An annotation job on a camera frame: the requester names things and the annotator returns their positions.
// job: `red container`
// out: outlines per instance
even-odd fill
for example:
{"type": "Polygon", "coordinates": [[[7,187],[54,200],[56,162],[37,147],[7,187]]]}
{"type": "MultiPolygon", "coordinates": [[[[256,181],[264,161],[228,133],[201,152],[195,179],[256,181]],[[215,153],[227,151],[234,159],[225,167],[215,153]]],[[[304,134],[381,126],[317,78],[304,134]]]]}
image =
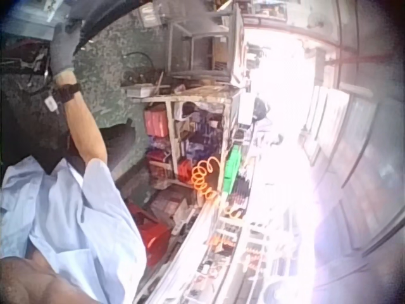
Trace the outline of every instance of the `red container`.
{"type": "Polygon", "coordinates": [[[145,110],[144,118],[147,135],[166,137],[169,134],[166,106],[164,104],[145,110]]]}
{"type": "Polygon", "coordinates": [[[127,203],[127,207],[145,244],[147,265],[152,267],[163,258],[167,251],[170,230],[165,224],[135,204],[127,203]]]}

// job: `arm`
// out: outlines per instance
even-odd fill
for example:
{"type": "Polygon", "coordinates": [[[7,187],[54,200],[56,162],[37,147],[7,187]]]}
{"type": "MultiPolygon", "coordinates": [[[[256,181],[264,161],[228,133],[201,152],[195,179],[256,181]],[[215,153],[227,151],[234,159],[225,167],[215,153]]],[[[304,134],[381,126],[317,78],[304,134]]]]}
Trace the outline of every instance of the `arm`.
{"type": "MultiPolygon", "coordinates": [[[[59,23],[51,42],[51,70],[57,86],[76,84],[73,73],[73,54],[80,40],[81,22],[59,23]]],[[[64,105],[70,134],[86,166],[98,158],[107,164],[106,145],[81,92],[64,105]]]]}
{"type": "MultiPolygon", "coordinates": [[[[77,80],[75,74],[67,70],[59,73],[55,82],[57,86],[63,86],[75,84],[77,80]]],[[[81,92],[77,92],[73,100],[65,103],[65,112],[73,142],[86,166],[93,158],[107,164],[106,145],[81,92]]]]}

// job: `red object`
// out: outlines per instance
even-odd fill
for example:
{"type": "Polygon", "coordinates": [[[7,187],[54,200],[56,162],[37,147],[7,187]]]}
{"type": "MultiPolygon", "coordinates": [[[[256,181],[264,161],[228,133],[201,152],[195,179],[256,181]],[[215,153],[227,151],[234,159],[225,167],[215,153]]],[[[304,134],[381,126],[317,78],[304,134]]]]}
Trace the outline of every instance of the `red object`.
{"type": "Polygon", "coordinates": [[[189,182],[191,180],[192,164],[190,160],[182,160],[178,164],[178,179],[180,182],[189,182]]]}
{"type": "Polygon", "coordinates": [[[156,265],[165,255],[169,240],[169,228],[133,203],[127,204],[128,210],[139,229],[146,247],[147,265],[156,265]]]}
{"type": "Polygon", "coordinates": [[[169,134],[166,106],[160,104],[144,112],[146,134],[166,137],[169,134]]]}

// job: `red box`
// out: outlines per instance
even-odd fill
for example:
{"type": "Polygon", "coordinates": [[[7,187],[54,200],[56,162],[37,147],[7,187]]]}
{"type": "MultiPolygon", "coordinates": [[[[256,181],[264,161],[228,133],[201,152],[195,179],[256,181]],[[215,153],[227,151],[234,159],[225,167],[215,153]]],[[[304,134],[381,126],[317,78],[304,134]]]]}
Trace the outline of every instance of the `red box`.
{"type": "Polygon", "coordinates": [[[159,104],[144,112],[146,134],[166,137],[169,134],[166,106],[159,104]]]}

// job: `shirt sleeve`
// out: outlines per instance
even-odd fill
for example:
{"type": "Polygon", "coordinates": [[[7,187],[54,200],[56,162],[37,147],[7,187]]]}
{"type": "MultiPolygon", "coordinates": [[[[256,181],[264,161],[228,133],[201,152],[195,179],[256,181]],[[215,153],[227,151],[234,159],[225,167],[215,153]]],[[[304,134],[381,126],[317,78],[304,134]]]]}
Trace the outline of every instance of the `shirt sleeve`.
{"type": "Polygon", "coordinates": [[[131,303],[146,267],[144,243],[101,160],[85,170],[81,226],[97,256],[97,275],[110,303],[131,303]]]}

